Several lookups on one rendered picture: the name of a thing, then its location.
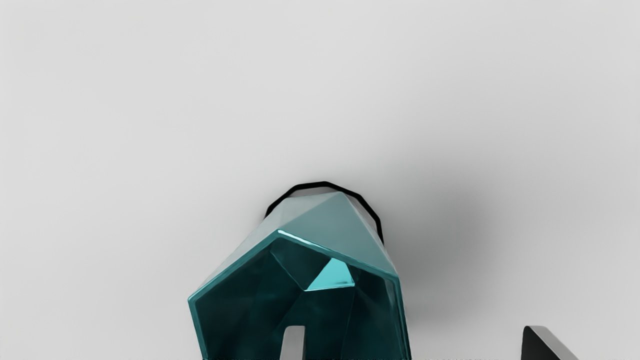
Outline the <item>teal faceted mug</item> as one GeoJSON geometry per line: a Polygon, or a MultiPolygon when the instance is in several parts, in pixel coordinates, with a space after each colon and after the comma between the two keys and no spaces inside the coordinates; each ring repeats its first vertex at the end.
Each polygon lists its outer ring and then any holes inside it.
{"type": "Polygon", "coordinates": [[[411,360],[398,273],[340,191],[284,199],[188,298],[203,360],[411,360]]]}

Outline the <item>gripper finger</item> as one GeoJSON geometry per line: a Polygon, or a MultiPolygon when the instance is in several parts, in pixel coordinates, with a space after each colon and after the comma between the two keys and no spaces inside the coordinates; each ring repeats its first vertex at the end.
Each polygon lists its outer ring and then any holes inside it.
{"type": "Polygon", "coordinates": [[[520,360],[579,360],[546,326],[527,325],[522,332],[520,360]]]}

